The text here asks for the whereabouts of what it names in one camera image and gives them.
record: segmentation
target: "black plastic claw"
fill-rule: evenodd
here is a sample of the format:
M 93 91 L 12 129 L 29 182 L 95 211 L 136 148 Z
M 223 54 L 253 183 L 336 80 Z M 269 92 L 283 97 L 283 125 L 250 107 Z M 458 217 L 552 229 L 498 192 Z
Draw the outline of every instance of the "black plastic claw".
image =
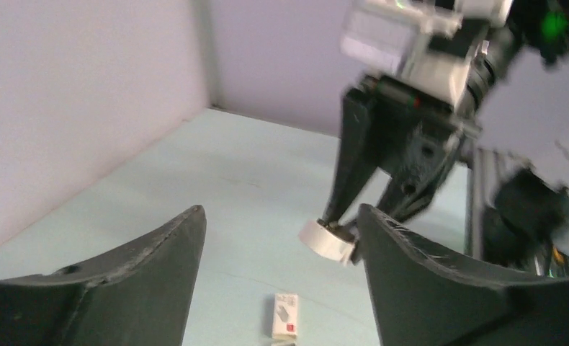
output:
M 342 124 L 333 188 L 322 221 L 337 222 L 350 208 L 378 165 L 369 152 L 376 100 L 358 89 L 342 99 Z
M 427 128 L 432 136 L 423 133 Z M 462 147 L 446 148 L 444 144 L 454 135 L 424 122 L 412 134 L 400 165 L 392 172 L 391 181 L 377 204 L 379 210 L 399 221 L 407 221 L 430 205 Z
M 194 206 L 52 275 L 0 281 L 0 346 L 180 346 L 205 232 Z
M 454 252 L 370 205 L 357 228 L 382 345 L 569 345 L 569 279 Z

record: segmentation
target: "light blue floor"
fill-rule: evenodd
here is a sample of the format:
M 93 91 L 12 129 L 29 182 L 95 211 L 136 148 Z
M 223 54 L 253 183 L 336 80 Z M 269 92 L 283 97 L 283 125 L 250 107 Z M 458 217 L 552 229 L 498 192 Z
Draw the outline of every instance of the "light blue floor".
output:
M 183 345 L 269 345 L 277 292 L 300 295 L 300 345 L 378 346 L 362 265 L 298 240 L 323 212 L 338 140 L 207 110 L 0 248 L 0 279 L 49 274 L 124 244 L 194 204 L 207 237 Z M 386 183 L 362 196 L 374 203 Z M 411 228 L 461 250 L 466 170 Z

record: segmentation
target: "small white object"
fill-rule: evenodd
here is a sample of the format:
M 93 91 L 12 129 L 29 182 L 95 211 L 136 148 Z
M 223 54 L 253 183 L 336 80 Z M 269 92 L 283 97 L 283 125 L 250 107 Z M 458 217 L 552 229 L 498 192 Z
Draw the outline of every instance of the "small white object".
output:
M 425 52 L 416 56 L 400 80 L 457 109 L 465 94 L 471 63 L 471 57 Z
M 316 254 L 344 265 L 356 246 L 353 242 L 344 241 L 316 221 L 308 221 L 299 234 L 300 240 Z
M 381 12 L 394 20 L 405 21 L 420 28 L 422 33 L 451 37 L 462 24 L 462 14 L 440 9 L 431 4 L 401 0 L 368 0 L 361 8 Z
M 456 0 L 454 10 L 465 17 L 485 18 L 493 27 L 505 25 L 514 0 Z
M 299 300 L 297 294 L 276 294 L 274 297 L 274 321 L 272 322 L 273 339 L 286 341 L 295 341 L 297 339 Z

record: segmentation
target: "green light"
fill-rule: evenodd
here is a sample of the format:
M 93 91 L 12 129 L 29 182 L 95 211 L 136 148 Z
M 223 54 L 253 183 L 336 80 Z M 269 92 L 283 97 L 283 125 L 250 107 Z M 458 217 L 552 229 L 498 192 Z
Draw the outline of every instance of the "green light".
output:
M 562 35 L 568 26 L 568 21 L 564 14 L 558 12 L 550 12 L 543 19 L 541 31 L 543 37 L 547 40 L 554 40 Z

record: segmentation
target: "white wall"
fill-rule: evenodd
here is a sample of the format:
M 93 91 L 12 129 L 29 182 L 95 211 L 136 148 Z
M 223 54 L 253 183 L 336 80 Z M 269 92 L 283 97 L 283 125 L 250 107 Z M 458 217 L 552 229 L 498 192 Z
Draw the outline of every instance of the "white wall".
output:
M 208 104 L 191 1 L 0 1 L 0 244 Z

